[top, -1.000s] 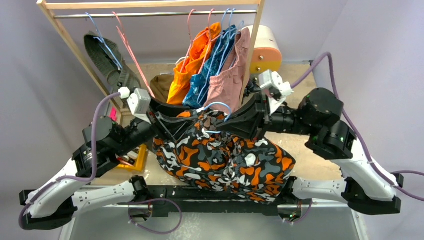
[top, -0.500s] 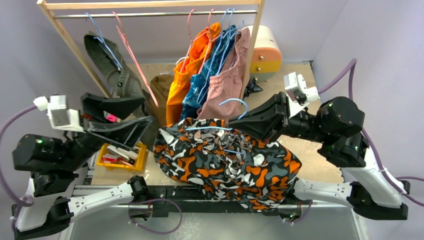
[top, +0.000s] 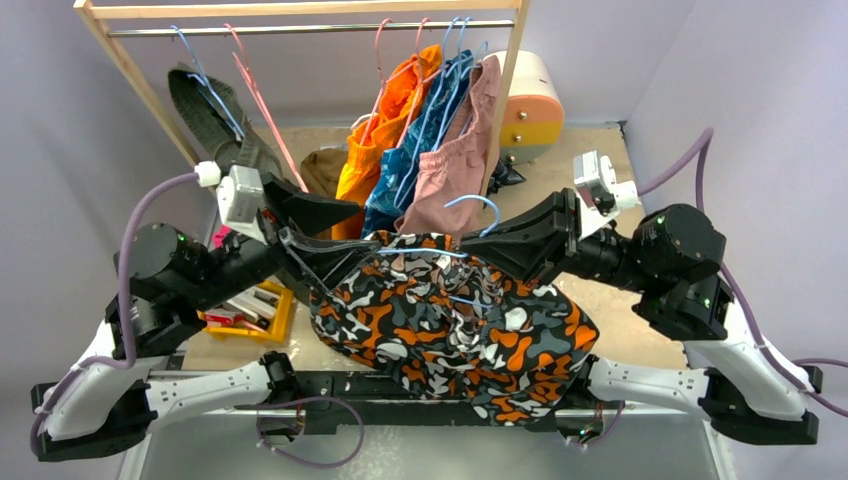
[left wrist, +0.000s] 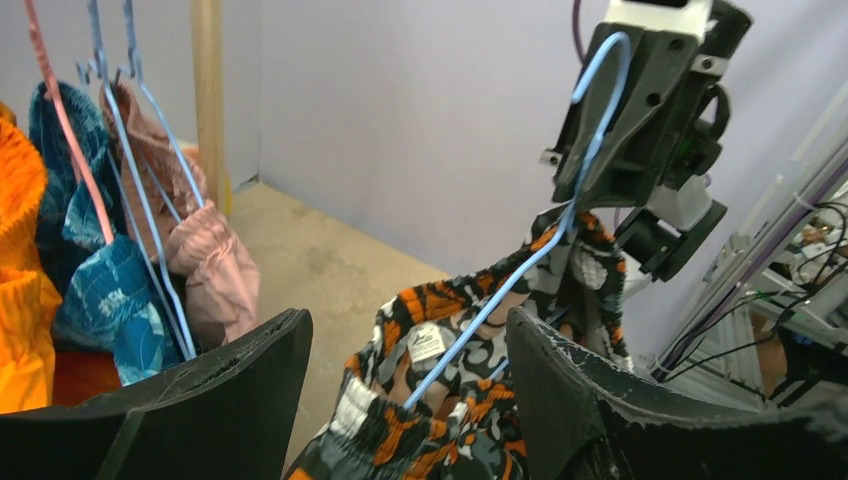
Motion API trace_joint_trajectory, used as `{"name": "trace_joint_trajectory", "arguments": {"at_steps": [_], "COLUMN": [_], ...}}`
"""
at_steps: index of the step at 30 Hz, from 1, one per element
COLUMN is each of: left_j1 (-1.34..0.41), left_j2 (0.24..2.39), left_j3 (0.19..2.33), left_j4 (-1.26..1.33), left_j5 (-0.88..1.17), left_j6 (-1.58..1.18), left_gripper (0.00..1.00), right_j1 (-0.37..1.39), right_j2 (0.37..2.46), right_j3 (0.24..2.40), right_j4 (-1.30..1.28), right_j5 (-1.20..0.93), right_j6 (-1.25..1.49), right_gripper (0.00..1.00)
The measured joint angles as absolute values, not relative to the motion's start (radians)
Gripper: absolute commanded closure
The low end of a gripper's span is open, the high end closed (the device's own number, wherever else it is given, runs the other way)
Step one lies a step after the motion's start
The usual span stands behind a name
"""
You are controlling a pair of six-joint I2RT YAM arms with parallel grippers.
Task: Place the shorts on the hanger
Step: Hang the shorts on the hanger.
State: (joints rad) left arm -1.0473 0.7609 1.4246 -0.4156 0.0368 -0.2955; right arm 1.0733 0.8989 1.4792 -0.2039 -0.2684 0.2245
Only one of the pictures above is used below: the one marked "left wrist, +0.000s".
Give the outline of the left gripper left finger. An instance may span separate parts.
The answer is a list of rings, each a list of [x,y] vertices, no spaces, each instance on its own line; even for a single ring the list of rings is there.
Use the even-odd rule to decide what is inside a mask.
[[[289,309],[236,341],[76,407],[1,418],[5,479],[277,479],[313,323]]]

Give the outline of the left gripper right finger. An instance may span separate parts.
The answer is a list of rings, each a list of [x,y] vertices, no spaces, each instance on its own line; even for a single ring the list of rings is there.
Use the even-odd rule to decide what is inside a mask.
[[[508,315],[508,358],[535,479],[843,479],[847,403],[749,412],[645,381]]]

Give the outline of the camouflage orange black shorts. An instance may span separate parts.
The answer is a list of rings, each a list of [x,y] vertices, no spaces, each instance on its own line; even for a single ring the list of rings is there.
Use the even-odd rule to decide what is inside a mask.
[[[601,221],[580,213],[556,237],[560,208],[478,272],[400,291],[346,362],[334,412],[293,461],[291,479],[526,479],[507,357],[521,307],[620,367],[627,263]]]

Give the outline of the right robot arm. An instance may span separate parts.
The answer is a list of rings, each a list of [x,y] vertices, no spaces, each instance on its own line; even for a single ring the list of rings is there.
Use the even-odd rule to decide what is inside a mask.
[[[726,214],[707,190],[731,118],[722,86],[752,25],[728,1],[612,1],[561,133],[552,199],[626,209],[615,235],[656,280],[675,276]]]

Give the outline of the blue wire hanger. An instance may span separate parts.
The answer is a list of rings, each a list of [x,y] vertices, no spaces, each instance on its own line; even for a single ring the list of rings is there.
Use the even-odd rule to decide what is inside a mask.
[[[600,70],[603,62],[610,52],[617,53],[617,69],[614,85],[612,87],[609,100],[602,113],[602,116],[590,137],[589,144],[582,156],[580,168],[578,170],[577,180],[575,183],[574,194],[572,200],[566,206],[564,213],[561,215],[552,238],[544,244],[538,251],[533,253],[525,262],[523,262],[504,282],[504,284],[490,297],[488,302],[481,308],[477,315],[472,319],[468,327],[459,335],[457,340],[450,348],[442,355],[436,366],[427,374],[423,381],[411,393],[410,397],[405,401],[403,407],[412,409],[419,400],[423,397],[429,387],[436,381],[437,377],[444,372],[450,362],[457,356],[460,350],[467,344],[472,335],[476,333],[482,323],[487,320],[489,315],[501,303],[507,293],[520,280],[523,275],[533,267],[539,260],[546,256],[554,247],[556,247],[565,234],[570,233],[574,229],[576,218],[576,207],[580,199],[579,191],[587,177],[587,174],[599,154],[605,135],[608,131],[612,117],[616,112],[619,103],[622,99],[626,81],[631,65],[632,58],[632,43],[627,33],[617,31],[606,37],[598,47],[596,53],[589,61],[584,73],[579,78],[577,85],[574,88],[571,103],[576,106],[584,98],[588,88],[593,83],[593,80]]]

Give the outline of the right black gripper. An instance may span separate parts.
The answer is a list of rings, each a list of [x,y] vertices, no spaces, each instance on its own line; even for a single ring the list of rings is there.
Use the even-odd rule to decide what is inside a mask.
[[[629,35],[632,58],[622,99],[576,209],[642,207],[657,187],[678,190],[716,162],[731,116],[721,79],[753,18],[729,1],[713,2],[702,44],[680,33],[603,20],[595,27],[580,77],[614,32]],[[612,51],[583,100],[567,111],[549,151],[557,164],[555,203],[572,200],[582,156],[609,100],[616,69],[617,53]]]

